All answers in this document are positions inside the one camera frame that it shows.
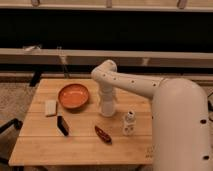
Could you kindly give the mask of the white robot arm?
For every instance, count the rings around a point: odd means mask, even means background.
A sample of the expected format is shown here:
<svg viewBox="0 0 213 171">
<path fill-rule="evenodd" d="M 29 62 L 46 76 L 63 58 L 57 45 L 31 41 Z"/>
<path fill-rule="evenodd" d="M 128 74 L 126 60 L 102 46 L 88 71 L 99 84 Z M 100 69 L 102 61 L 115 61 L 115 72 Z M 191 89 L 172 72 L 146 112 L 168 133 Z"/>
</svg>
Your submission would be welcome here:
<svg viewBox="0 0 213 171">
<path fill-rule="evenodd" d="M 151 100 L 153 171 L 213 171 L 208 99 L 195 82 L 123 74 L 106 60 L 91 72 L 102 96 L 120 88 Z"/>
</svg>

